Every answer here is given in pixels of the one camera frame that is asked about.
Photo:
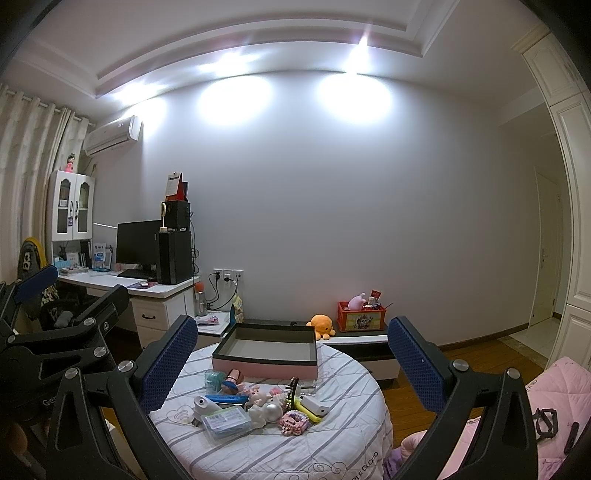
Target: doorway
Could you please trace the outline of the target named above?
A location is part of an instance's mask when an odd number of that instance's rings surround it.
[[[540,208],[537,288],[528,329],[511,336],[548,358],[560,326],[560,320],[554,317],[554,308],[562,265],[563,210],[556,182],[538,171],[535,176]]]

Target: round table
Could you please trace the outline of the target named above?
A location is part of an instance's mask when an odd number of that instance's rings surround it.
[[[193,398],[203,394],[204,373],[217,345],[193,352],[154,425],[191,476],[198,480],[381,480],[392,449],[392,423],[384,396],[357,361],[318,342],[316,398],[330,413],[301,436],[283,436],[277,424],[214,442],[193,427]],[[289,380],[246,378],[268,391]]]

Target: curtain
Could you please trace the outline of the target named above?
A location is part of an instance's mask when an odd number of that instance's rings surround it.
[[[16,280],[25,238],[45,247],[49,176],[71,153],[79,159],[88,124],[67,108],[45,107],[0,83],[0,280]]]

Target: pink bedding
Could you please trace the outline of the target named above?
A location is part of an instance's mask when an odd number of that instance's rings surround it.
[[[574,421],[580,424],[579,435],[591,417],[591,373],[568,357],[561,358],[532,380],[526,387],[532,413],[537,408],[555,408],[558,433],[538,443],[538,480],[548,480],[564,461],[564,445]],[[478,419],[469,420],[455,450],[441,474],[443,479],[456,472],[470,445]],[[400,446],[402,462],[406,461],[425,435],[413,433]]]

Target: speaker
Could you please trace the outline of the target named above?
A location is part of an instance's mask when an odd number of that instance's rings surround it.
[[[193,276],[191,232],[170,231],[157,233],[158,257],[156,278],[158,283],[176,285]]]
[[[164,226],[174,230],[189,230],[191,204],[182,200],[171,200],[164,204],[166,205]]]

